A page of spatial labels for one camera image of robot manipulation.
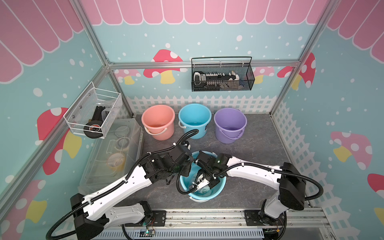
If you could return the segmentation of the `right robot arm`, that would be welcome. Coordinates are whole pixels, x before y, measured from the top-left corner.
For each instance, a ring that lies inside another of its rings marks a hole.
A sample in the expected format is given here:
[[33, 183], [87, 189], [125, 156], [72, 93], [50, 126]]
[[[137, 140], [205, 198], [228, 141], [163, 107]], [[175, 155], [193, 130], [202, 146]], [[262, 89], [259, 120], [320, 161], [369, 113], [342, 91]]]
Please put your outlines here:
[[227, 154], [216, 158], [202, 151], [194, 160], [201, 168], [197, 187], [215, 187], [225, 177], [242, 178], [264, 184], [276, 190], [264, 200], [255, 220], [262, 225], [272, 225], [287, 210], [302, 211], [305, 207], [306, 181], [290, 163], [282, 166], [267, 166], [241, 160]]

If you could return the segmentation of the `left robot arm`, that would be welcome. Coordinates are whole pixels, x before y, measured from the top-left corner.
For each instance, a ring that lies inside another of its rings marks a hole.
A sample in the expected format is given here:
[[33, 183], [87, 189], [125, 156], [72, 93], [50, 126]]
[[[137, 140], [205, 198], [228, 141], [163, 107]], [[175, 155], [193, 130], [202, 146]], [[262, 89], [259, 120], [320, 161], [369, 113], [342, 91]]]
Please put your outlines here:
[[115, 182], [89, 195], [72, 196], [76, 237], [91, 240], [112, 226], [116, 219], [113, 207], [135, 192], [174, 175], [188, 175], [193, 161], [190, 148], [190, 144], [185, 143], [162, 152], [147, 153]]

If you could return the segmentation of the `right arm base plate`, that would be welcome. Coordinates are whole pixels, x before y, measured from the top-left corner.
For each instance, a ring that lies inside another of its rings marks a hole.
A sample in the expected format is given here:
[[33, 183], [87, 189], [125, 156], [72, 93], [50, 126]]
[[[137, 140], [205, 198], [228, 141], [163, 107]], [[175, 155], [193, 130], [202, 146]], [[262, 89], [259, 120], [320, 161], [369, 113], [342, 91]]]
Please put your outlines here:
[[255, 226], [272, 226], [272, 227], [283, 227], [286, 223], [287, 212], [283, 212], [276, 219], [271, 218], [267, 215], [260, 213], [261, 210], [245, 210], [245, 220], [248, 227]]

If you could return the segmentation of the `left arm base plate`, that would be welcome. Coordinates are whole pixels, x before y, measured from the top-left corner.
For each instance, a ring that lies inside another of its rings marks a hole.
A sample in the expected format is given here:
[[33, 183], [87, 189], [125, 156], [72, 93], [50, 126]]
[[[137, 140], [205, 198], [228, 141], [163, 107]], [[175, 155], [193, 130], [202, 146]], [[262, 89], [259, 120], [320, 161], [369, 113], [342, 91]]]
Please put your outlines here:
[[128, 223], [125, 227], [164, 227], [166, 222], [167, 211], [153, 211], [151, 215], [145, 216], [136, 224]]

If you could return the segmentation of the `pink plastic bucket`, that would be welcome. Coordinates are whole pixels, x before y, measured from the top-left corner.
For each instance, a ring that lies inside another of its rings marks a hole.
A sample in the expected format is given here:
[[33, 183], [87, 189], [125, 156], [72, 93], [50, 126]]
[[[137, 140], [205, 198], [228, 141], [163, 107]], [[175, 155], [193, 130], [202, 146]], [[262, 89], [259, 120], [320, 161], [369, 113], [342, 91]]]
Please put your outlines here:
[[175, 131], [175, 111], [167, 105], [155, 105], [142, 115], [145, 131], [155, 140], [165, 141], [172, 137]]

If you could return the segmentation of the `light green cloth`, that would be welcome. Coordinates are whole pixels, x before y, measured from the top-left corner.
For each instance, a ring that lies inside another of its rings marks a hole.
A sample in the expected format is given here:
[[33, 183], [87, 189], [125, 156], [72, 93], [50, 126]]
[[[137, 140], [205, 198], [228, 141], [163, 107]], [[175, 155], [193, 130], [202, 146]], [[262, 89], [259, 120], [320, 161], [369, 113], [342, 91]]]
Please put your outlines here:
[[199, 195], [204, 195], [204, 194], [210, 194], [210, 191], [211, 191], [211, 189], [210, 189], [209, 186], [204, 186], [203, 188], [199, 189], [199, 190], [197, 191], [197, 193], [198, 193]]

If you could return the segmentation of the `blue bucket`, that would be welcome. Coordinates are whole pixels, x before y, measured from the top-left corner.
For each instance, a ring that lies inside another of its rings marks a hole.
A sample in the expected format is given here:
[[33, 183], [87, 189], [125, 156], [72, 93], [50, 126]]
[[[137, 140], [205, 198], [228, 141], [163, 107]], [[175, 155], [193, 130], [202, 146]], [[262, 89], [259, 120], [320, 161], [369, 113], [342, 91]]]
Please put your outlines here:
[[[207, 151], [203, 151], [203, 152], [208, 153], [211, 156], [218, 157], [215, 153], [211, 153]], [[226, 184], [227, 177], [223, 177], [219, 184], [217, 184], [214, 188], [211, 188], [210, 194], [199, 195], [197, 192], [195, 192], [196, 185], [198, 184], [197, 174], [198, 174], [198, 171], [201, 169], [199, 166], [195, 164], [195, 160], [198, 154], [199, 152], [192, 153], [194, 162], [192, 163], [190, 174], [188, 177], [183, 177], [179, 175], [177, 188], [180, 193], [189, 195], [191, 200], [198, 203], [204, 203], [217, 197], [222, 192]]]
[[201, 139], [207, 133], [208, 124], [212, 119], [212, 113], [209, 108], [201, 104], [188, 104], [184, 106], [178, 114], [179, 127], [184, 133], [197, 129], [199, 132], [191, 139]]

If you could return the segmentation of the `purple bucket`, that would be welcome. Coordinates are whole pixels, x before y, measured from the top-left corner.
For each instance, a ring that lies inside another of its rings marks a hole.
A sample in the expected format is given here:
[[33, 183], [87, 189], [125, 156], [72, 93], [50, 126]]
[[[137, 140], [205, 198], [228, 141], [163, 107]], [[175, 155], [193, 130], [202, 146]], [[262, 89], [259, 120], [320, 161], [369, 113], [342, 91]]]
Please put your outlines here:
[[214, 122], [217, 140], [232, 144], [243, 136], [248, 120], [240, 110], [224, 108], [214, 114]]

